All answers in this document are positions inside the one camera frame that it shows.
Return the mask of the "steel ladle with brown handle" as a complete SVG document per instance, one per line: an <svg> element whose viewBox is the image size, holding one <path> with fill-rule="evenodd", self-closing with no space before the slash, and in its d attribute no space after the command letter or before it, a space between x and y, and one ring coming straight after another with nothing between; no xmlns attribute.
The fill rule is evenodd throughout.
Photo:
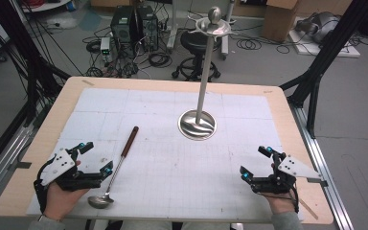
<svg viewBox="0 0 368 230"><path fill-rule="evenodd" d="M121 157L120 157L120 160L119 160L118 165L116 167L116 170L112 174L112 177L111 177L110 182L109 182L109 184L106 188L105 193L103 195L92 195L87 199L88 204L91 207L96 208L96 209L104 209L104 208L108 207L110 204L112 204L114 202L114 200L110 197L110 192L111 192L111 189L112 189L112 185L114 183L116 175L118 174L119 169L121 168L125 158L127 157L128 153L129 153L131 145L132 145L138 131L139 131L138 126L135 126L132 129L132 131L131 131L131 133L130 133L127 141L126 141L126 144L125 144L125 146L122 150Z"/></svg>

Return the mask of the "person's left hand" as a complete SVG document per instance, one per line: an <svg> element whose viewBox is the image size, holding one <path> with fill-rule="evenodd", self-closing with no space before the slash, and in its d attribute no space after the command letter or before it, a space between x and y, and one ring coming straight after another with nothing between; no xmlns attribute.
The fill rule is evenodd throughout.
<svg viewBox="0 0 368 230"><path fill-rule="evenodd" d="M48 219L63 220L87 192L88 189L63 191L56 182L52 182L48 188L47 204L43 215Z"/></svg>

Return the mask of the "black round stool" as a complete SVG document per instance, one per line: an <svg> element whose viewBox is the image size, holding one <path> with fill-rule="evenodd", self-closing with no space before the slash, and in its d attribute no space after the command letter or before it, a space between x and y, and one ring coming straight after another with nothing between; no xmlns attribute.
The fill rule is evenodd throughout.
<svg viewBox="0 0 368 230"><path fill-rule="evenodd" d="M193 57L185 58L172 72L172 77L177 79L179 75L183 75L186 81L200 81L207 48L207 36L202 33L184 32L180 37L180 42Z"/></svg>

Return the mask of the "black computer tower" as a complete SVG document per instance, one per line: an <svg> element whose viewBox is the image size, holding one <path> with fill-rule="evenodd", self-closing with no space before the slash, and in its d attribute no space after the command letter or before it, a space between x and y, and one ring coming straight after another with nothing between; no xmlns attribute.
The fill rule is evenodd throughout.
<svg viewBox="0 0 368 230"><path fill-rule="evenodd" d="M120 42L128 43L134 38L134 16L132 6L118 6L113 14L111 31L114 38Z"/></svg>
<svg viewBox="0 0 368 230"><path fill-rule="evenodd" d="M141 42L146 51L158 49L158 18L151 6L140 6L137 9L141 19Z"/></svg>

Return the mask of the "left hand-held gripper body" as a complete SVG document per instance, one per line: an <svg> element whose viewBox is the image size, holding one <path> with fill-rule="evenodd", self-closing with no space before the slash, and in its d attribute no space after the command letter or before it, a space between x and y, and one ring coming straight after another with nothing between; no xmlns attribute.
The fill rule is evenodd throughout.
<svg viewBox="0 0 368 230"><path fill-rule="evenodd" d="M78 154L71 149L61 149L47 161L37 174L37 186L45 190L52 182L56 182L63 191L100 188L104 179L100 172L84 173L78 170Z"/></svg>

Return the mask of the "person's right hand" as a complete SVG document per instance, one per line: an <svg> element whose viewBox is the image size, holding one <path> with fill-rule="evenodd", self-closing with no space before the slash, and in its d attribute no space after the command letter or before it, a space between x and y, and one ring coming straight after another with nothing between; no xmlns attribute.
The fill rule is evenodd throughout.
<svg viewBox="0 0 368 230"><path fill-rule="evenodd" d="M273 215L295 211L294 191L289 190L284 194L263 193L269 203Z"/></svg>

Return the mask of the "brown cardboard box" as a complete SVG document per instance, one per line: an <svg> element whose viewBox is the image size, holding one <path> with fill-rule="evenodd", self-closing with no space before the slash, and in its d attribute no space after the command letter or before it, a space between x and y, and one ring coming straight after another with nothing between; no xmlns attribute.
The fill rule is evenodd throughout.
<svg viewBox="0 0 368 230"><path fill-rule="evenodd" d="M294 22L300 0L267 0L262 37L284 42Z"/></svg>

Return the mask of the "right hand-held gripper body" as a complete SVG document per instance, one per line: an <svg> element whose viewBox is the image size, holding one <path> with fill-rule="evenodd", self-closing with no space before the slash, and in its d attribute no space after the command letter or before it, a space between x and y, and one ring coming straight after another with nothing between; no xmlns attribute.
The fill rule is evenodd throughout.
<svg viewBox="0 0 368 230"><path fill-rule="evenodd" d="M250 183L254 193L284 194L293 188L297 177L304 177L309 181L321 182L322 175L310 168L297 158L272 150L273 173L268 177L255 177Z"/></svg>

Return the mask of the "white grid mat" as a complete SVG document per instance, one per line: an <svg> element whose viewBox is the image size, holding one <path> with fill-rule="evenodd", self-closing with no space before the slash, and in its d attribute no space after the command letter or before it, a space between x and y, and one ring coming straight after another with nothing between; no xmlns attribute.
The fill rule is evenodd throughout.
<svg viewBox="0 0 368 230"><path fill-rule="evenodd" d="M268 222L267 201L240 174L246 167L270 175L272 161L258 148L283 148L268 99L207 93L203 108L218 127L202 141L186 138L177 125L196 101L195 93L84 89L55 149L91 142L93 149L80 156L81 171L95 173L108 162L121 168L90 192L109 192L113 204L98 210L82 199L73 216Z"/></svg>

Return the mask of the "small bench power supply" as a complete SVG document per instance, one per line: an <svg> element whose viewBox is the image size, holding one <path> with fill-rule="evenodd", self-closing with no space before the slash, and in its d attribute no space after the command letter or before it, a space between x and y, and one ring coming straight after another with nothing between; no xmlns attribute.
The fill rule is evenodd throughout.
<svg viewBox="0 0 368 230"><path fill-rule="evenodd" d="M112 50L111 50L111 41L109 37L103 37L101 39L101 54L103 57L103 61L105 63L109 63L112 61Z"/></svg>

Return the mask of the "thin wooden stick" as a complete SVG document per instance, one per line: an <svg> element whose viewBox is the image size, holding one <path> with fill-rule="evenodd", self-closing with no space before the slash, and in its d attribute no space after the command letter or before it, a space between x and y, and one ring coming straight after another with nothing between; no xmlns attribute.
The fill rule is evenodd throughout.
<svg viewBox="0 0 368 230"><path fill-rule="evenodd" d="M312 215L314 219L318 219L318 215L315 214L312 208L302 198L300 198L299 202Z"/></svg>

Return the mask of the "black frame strut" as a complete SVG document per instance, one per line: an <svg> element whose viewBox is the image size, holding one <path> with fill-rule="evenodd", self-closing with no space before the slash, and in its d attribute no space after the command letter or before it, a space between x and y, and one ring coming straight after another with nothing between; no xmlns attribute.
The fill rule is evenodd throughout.
<svg viewBox="0 0 368 230"><path fill-rule="evenodd" d="M327 47L344 45L367 14L368 0L353 0L324 45ZM306 98L310 98L306 128L312 138L315 138L314 126L320 82L335 58L336 55L329 53L316 56L306 72L280 86L284 91L293 86L296 87L294 92L287 97L287 101L294 107L302 108Z"/></svg>
<svg viewBox="0 0 368 230"><path fill-rule="evenodd" d="M37 100L40 98L56 98L62 87L55 75L68 80L70 75L49 63L38 51L27 32L17 11L9 0L0 0L0 25L13 42L17 52L26 61L24 74L28 82L26 102L26 123L36 116Z"/></svg>

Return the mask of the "steel utensil stand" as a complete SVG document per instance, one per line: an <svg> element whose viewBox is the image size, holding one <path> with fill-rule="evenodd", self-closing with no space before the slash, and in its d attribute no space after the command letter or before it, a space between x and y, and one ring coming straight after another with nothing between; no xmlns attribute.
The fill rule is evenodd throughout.
<svg viewBox="0 0 368 230"><path fill-rule="evenodd" d="M213 6L206 17L193 19L195 29L193 33L202 33L207 36L207 48L202 67L201 83L197 100L197 109L188 110L180 115L177 125L180 132L187 138L196 141L206 140L212 137L217 129L215 118L203 110L206 86L210 74L211 58L214 42L219 37L232 35L230 23L221 18L221 9Z"/></svg>

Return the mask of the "white flat board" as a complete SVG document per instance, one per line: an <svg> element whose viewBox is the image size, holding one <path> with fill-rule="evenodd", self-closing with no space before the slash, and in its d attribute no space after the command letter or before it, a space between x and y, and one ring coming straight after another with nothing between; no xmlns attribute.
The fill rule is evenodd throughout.
<svg viewBox="0 0 368 230"><path fill-rule="evenodd" d="M291 30L288 33L288 36L290 38L290 43L294 46L299 55L318 56L329 53L336 55L338 58L360 57L360 52L349 42L346 42L342 46L331 45L330 47L327 47L324 45L320 48L319 44L315 43L313 39L305 33Z"/></svg>

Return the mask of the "aluminium rail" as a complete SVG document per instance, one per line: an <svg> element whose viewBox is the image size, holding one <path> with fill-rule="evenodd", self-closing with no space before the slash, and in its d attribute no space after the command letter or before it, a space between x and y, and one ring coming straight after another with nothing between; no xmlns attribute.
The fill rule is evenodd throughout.
<svg viewBox="0 0 368 230"><path fill-rule="evenodd" d="M22 163L18 157L27 149L33 139L35 127L33 125L21 126L8 138L8 142L0 149L0 183L10 171L16 168L28 168L29 163Z"/></svg>
<svg viewBox="0 0 368 230"><path fill-rule="evenodd" d="M323 179L326 182L326 185L322 185L322 189L331 207L333 218L338 229L355 230L341 196L336 188L334 179L323 156L321 148L319 147L317 140L311 137L309 130L306 128L306 122L308 118L304 109L296 108L292 105L290 110L300 130L310 160L314 168L323 176Z"/></svg>

